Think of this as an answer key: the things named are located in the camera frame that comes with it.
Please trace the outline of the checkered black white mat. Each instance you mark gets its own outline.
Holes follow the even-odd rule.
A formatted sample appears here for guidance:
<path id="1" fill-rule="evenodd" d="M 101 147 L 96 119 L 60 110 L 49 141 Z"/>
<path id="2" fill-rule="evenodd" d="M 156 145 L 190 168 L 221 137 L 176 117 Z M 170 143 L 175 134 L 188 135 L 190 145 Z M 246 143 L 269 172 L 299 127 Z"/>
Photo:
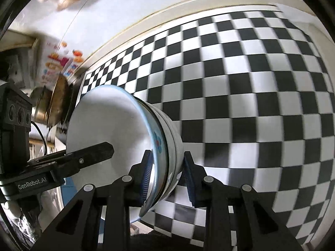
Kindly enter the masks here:
<path id="1" fill-rule="evenodd" d="M 224 184 L 250 184 L 300 244 L 334 190 L 334 93 L 309 35 L 275 6 L 168 23 L 92 67 L 81 94 L 116 85 L 165 112 Z"/>

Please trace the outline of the metal pot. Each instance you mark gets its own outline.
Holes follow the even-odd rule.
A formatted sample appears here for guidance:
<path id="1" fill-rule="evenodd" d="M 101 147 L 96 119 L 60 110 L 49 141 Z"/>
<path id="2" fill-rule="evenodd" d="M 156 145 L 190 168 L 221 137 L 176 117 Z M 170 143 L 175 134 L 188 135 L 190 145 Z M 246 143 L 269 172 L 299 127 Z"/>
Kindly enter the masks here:
<path id="1" fill-rule="evenodd" d="M 62 121 L 63 112 L 68 106 L 70 86 L 66 77 L 58 76 L 54 89 L 46 86 L 36 87 L 30 94 L 33 102 L 34 114 L 32 120 L 52 128 Z"/>

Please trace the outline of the plain white bowl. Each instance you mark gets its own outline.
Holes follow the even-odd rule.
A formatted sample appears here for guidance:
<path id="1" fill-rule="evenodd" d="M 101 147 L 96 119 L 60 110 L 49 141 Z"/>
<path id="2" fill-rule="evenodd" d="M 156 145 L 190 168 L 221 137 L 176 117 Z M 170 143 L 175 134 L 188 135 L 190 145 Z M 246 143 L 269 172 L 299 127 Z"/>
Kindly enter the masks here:
<path id="1" fill-rule="evenodd" d="M 158 156 L 163 157 L 162 162 L 167 168 L 163 184 L 155 198 L 157 203 L 169 196 L 179 182 L 184 156 L 183 141 L 174 122 L 166 113 L 149 103 L 143 102 L 142 105 L 158 124 L 153 131 L 153 137 Z"/>

